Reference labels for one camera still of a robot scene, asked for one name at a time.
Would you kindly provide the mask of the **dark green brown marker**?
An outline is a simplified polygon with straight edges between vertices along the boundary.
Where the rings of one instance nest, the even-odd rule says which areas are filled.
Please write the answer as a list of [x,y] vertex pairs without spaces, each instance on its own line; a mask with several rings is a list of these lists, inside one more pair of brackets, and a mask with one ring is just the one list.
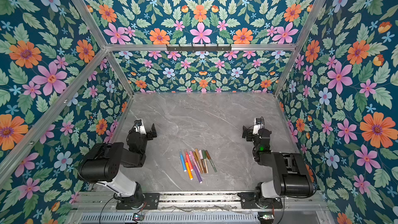
[[216,173],[216,172],[217,172],[217,169],[216,169],[216,166],[215,166],[215,164],[214,164],[214,162],[213,162],[213,160],[212,160],[212,158],[211,158],[209,152],[208,152],[207,150],[205,150],[205,153],[206,153],[207,159],[209,160],[209,162],[210,162],[210,164],[211,164],[211,167],[213,168],[214,172]]

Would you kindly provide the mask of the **olive green marker pen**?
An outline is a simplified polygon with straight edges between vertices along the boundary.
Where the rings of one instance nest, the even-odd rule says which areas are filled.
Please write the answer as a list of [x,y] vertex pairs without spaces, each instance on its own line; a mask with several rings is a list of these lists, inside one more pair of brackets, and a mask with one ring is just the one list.
[[202,156],[203,156],[203,164],[204,164],[204,169],[205,169],[205,173],[209,173],[209,169],[208,169],[208,164],[207,164],[207,157],[206,157],[206,150],[202,149]]

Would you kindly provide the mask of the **ochre brown marker pen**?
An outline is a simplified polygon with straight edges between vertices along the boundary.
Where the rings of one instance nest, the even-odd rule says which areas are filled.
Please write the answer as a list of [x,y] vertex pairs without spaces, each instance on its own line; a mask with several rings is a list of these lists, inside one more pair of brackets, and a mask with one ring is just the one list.
[[199,150],[197,148],[195,148],[195,150],[194,150],[194,155],[196,157],[197,164],[198,164],[198,166],[200,168],[200,172],[201,172],[201,174],[203,174],[204,170],[203,170],[203,167],[202,167],[202,164],[201,164],[201,159],[200,159],[200,156],[199,156]]

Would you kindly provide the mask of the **light pink marker pen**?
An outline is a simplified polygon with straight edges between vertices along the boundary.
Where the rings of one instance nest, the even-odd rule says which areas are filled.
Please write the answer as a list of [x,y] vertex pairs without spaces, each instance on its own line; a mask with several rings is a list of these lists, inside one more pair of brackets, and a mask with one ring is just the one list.
[[200,157],[200,160],[201,160],[203,171],[204,171],[205,174],[207,174],[208,173],[208,168],[207,168],[206,161],[205,161],[205,155],[203,154],[203,151],[201,149],[199,150],[199,157]]

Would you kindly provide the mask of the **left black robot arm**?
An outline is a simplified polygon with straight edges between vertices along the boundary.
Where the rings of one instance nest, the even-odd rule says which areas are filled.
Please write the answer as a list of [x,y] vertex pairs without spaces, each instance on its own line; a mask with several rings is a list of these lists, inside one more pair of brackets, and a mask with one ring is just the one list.
[[124,175],[120,167],[143,167],[146,161],[147,143],[156,137],[154,124],[147,131],[142,120],[136,120],[126,138],[129,148],[124,148],[122,142],[95,144],[84,155],[78,167],[79,179],[113,191],[113,198],[118,201],[117,209],[145,207],[148,201],[141,185]]

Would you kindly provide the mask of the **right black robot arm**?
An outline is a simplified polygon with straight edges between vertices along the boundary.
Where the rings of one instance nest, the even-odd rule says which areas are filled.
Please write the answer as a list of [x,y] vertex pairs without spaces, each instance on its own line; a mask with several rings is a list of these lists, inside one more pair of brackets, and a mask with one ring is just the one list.
[[309,198],[316,193],[315,179],[299,153],[271,150],[271,134],[262,124],[243,126],[242,138],[252,142],[254,161],[271,169],[272,179],[260,182],[254,193],[257,206],[265,207],[271,199],[292,197]]

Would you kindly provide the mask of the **red marker pen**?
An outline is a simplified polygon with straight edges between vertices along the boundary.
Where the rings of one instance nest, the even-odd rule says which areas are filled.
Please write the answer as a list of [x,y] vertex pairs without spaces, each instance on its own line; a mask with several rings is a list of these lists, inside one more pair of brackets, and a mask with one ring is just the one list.
[[184,150],[184,154],[185,154],[185,157],[186,157],[186,160],[187,160],[187,163],[188,163],[189,170],[193,171],[193,166],[192,166],[188,151]]

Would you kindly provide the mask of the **blue marker pen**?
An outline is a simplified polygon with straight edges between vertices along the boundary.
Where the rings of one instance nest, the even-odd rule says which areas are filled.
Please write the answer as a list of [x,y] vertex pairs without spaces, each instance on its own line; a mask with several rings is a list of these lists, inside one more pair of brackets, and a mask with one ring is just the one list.
[[180,160],[181,160],[183,171],[187,172],[187,167],[186,167],[186,163],[185,163],[184,156],[183,156],[182,152],[179,153],[179,157],[180,157]]

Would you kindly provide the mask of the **orange marker pen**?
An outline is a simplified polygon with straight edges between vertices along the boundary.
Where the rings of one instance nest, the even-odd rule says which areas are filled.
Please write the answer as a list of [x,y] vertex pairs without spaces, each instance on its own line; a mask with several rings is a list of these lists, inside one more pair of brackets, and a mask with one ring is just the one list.
[[188,172],[188,175],[189,175],[189,179],[193,180],[193,175],[192,175],[192,172],[190,170],[189,164],[186,161],[184,161],[184,164],[185,164],[185,167],[187,169],[187,172]]

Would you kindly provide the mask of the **purple marker pen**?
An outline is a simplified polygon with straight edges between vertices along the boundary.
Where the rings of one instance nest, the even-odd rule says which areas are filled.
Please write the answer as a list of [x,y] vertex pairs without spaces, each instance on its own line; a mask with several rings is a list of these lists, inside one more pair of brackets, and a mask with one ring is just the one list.
[[196,176],[198,178],[198,181],[201,184],[203,182],[203,180],[201,178],[201,173],[195,168],[195,165],[194,165],[193,161],[192,161],[192,166],[193,166],[194,172],[195,172],[195,174],[196,174]]

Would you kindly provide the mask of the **black hook bar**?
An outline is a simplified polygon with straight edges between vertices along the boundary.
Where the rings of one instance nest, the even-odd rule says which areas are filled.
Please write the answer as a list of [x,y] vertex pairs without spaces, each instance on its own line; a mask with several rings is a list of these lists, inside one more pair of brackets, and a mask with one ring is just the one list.
[[229,52],[232,50],[232,45],[220,44],[204,44],[204,45],[166,45],[168,52]]

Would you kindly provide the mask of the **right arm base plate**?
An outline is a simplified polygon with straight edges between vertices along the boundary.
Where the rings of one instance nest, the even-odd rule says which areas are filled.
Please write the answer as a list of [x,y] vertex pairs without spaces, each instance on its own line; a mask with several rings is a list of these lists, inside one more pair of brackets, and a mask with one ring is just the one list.
[[282,209],[283,203],[277,198],[263,198],[254,192],[241,192],[237,196],[240,198],[242,209]]

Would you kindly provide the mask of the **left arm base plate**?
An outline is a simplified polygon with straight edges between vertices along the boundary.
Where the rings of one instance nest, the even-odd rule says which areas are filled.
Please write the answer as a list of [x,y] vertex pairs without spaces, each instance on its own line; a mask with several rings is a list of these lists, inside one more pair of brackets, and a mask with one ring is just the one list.
[[117,210],[155,210],[160,203],[159,193],[143,193],[130,197],[117,197]]

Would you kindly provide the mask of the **aluminium front rail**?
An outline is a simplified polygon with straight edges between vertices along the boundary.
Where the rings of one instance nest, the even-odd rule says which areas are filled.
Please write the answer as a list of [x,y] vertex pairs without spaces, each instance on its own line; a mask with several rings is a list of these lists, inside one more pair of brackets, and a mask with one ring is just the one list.
[[327,211],[322,195],[310,198],[271,198],[256,202],[252,191],[163,191],[149,193],[138,207],[128,207],[111,192],[81,193],[73,210],[157,210],[157,211]]

